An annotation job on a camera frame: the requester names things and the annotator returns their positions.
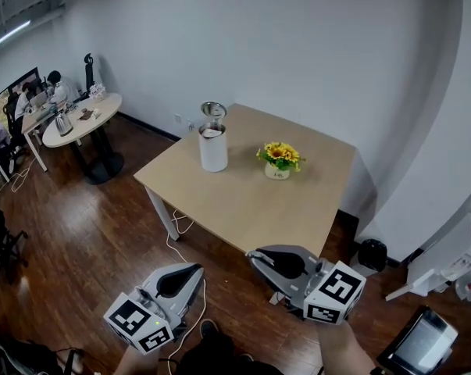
metal lid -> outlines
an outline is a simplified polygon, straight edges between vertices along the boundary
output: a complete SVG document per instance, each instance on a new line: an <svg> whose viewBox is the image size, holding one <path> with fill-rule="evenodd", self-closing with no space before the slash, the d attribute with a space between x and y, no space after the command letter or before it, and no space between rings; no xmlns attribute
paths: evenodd
<svg viewBox="0 0 471 375"><path fill-rule="evenodd" d="M218 102L203 102L201 111L215 120L221 120L227 114L225 106Z"/></svg>

electric kettle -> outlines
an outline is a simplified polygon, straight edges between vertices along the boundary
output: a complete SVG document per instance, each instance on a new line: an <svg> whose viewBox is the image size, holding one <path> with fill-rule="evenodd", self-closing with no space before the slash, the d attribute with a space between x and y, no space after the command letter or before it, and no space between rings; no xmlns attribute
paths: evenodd
<svg viewBox="0 0 471 375"><path fill-rule="evenodd" d="M58 114L56 114L55 123L56 129L58 129L60 136L65 136L73 129L69 117L63 111L60 111Z"/></svg>

flower pot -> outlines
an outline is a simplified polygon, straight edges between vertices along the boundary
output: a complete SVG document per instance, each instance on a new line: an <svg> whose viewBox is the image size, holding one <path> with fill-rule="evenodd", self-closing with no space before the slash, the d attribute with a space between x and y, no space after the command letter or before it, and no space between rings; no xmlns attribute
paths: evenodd
<svg viewBox="0 0 471 375"><path fill-rule="evenodd" d="M265 175L269 179L275 179L275 180L286 180L289 175L291 174L290 170L279 170L275 166L272 166L269 162L266 163L265 166Z"/></svg>

person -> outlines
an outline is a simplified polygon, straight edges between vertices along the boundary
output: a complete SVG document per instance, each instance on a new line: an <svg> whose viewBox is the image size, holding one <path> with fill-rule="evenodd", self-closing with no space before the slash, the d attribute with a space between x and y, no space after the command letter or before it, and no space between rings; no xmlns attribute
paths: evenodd
<svg viewBox="0 0 471 375"><path fill-rule="evenodd" d="M0 166L8 174L8 176L11 176L11 172L13 171L13 168L10 167L9 159L10 143L11 139L9 137L8 131L6 128L4 128L4 125L0 123Z"/></svg>
<svg viewBox="0 0 471 375"><path fill-rule="evenodd" d="M374 371L374 362L360 347L348 322L344 321L341 325L318 323L317 327L324 373L367 375ZM176 375L282 375L274 366L254 361L249 354L235 357L234 343L214 321L203 320L200 332L200 344L184 354L176 368ZM114 375L156 375L159 354L159 349L142 355L129 347Z"/></svg>
<svg viewBox="0 0 471 375"><path fill-rule="evenodd" d="M51 98L51 101L55 104L63 102L73 103L74 100L80 97L72 81L66 77L62 77L58 71L52 71L48 75L48 82L55 87L55 94Z"/></svg>
<svg viewBox="0 0 471 375"><path fill-rule="evenodd" d="M16 102L15 122L17 122L19 118L22 118L22 121L23 121L25 110L27 109L29 105L29 99L27 97L28 92L29 92L29 84L28 82L25 82L22 85L22 92L20 93L20 96L18 97L18 100Z"/></svg>

potted flower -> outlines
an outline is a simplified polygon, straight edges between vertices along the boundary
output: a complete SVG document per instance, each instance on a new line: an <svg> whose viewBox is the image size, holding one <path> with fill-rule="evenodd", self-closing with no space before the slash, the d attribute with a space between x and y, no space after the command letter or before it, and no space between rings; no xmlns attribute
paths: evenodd
<svg viewBox="0 0 471 375"><path fill-rule="evenodd" d="M267 161L265 175L277 180L287 179L291 169L299 172L299 163L306 161L287 143L275 141L265 144L264 150L259 149L256 156Z"/></svg>

